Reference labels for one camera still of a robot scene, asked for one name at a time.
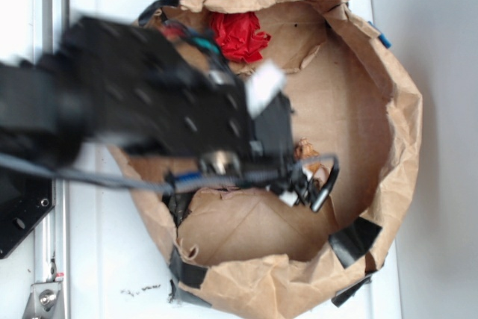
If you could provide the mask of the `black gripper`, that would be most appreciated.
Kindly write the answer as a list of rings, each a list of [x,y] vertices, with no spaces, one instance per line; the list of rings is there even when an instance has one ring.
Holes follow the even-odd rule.
[[[86,93],[95,140],[131,155],[204,161],[223,152],[235,170],[253,156],[294,158],[287,76],[272,61],[244,86],[228,70],[190,65],[158,31],[92,17],[63,33],[60,50]]]

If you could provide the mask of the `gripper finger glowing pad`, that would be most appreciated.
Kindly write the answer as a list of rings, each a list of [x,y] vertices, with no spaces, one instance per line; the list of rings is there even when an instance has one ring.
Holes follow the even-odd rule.
[[[310,205],[312,176],[312,172],[306,167],[294,167],[285,178],[267,180],[264,188],[289,207]]]

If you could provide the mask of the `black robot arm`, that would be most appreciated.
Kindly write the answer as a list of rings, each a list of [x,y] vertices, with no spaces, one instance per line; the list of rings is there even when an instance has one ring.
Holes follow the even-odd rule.
[[[131,156],[193,159],[200,186],[310,203],[282,82],[273,64],[241,80],[209,34],[177,21],[158,31],[84,17],[56,52],[1,67],[1,152],[8,167],[64,177],[91,140]]]

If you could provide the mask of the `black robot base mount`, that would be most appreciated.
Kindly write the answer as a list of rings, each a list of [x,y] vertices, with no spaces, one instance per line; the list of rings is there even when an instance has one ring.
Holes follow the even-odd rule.
[[[1,170],[1,258],[6,259],[55,206],[50,179]]]

